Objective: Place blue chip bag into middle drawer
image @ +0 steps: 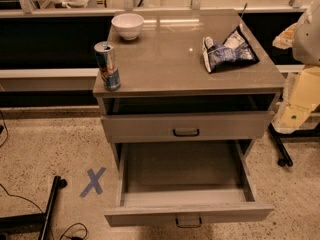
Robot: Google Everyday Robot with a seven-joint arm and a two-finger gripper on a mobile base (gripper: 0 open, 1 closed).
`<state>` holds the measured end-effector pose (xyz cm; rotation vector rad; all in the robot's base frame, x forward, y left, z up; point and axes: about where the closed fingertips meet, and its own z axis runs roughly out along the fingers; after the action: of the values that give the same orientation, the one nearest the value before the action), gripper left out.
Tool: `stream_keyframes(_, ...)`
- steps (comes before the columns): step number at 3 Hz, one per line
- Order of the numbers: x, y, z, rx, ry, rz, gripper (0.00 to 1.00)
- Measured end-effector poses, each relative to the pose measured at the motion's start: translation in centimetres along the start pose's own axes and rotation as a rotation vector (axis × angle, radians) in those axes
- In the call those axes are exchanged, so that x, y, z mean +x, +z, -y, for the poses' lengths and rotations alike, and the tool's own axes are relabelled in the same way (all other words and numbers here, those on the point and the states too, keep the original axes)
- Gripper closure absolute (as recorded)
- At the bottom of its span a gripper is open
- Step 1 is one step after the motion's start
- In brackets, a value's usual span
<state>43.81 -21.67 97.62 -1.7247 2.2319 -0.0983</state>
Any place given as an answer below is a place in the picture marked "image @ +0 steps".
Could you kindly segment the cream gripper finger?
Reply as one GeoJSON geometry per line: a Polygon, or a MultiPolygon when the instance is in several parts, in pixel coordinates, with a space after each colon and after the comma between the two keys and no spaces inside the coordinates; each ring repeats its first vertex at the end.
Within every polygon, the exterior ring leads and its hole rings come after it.
{"type": "Polygon", "coordinates": [[[283,30],[272,42],[272,45],[279,49],[288,49],[293,45],[296,23],[291,24],[283,30]]]}

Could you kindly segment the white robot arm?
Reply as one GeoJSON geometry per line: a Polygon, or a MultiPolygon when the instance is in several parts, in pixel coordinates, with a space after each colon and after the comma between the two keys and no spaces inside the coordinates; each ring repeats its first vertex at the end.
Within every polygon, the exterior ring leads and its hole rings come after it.
{"type": "Polygon", "coordinates": [[[320,105],[320,0],[313,0],[298,21],[274,40],[280,49],[292,49],[293,58],[304,65],[297,74],[289,74],[277,114],[275,130],[291,134],[320,105]]]}

